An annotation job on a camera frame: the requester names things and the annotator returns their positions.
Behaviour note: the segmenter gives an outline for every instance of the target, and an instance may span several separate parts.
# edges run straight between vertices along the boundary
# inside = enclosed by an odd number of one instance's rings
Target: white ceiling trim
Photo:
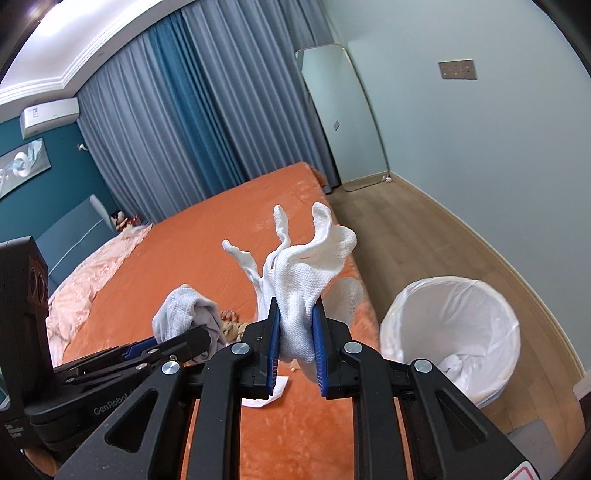
[[[0,122],[20,115],[26,107],[74,96],[88,78],[127,42],[158,20],[193,1],[136,0],[89,43],[77,46],[82,49],[61,76],[33,78],[0,88]],[[43,48],[51,48],[51,39]]]

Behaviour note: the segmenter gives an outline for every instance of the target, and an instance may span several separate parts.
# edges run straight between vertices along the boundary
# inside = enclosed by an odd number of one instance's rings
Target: curtain fold
[[[245,180],[183,25],[180,13],[155,24],[77,94],[80,130],[113,197],[151,222]]]
[[[305,161],[336,186],[332,156],[295,58],[301,45],[331,43],[330,30],[320,7],[309,8],[313,0],[283,3],[199,0],[181,11],[248,178]]]

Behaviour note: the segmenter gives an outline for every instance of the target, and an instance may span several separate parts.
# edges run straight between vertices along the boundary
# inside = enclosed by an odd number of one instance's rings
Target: ceiling
[[[0,122],[70,98],[122,46],[194,0],[63,0],[41,21],[0,83]]]

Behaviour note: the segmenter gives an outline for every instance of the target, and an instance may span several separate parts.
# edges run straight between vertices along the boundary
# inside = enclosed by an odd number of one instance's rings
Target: floor plank
[[[341,224],[357,233],[353,255],[380,321],[396,295],[421,278],[478,278],[505,296],[519,318],[521,354],[505,391],[483,412],[504,433],[542,419],[566,459],[584,432],[572,390],[575,374],[523,283],[493,262],[458,220],[396,181],[354,192],[339,188],[328,200]]]

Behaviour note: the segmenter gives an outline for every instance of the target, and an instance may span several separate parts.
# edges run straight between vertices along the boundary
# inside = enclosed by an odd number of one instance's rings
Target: sticker with red outline
[[[529,462],[523,462],[519,467],[513,470],[505,480],[540,480],[534,467]]]

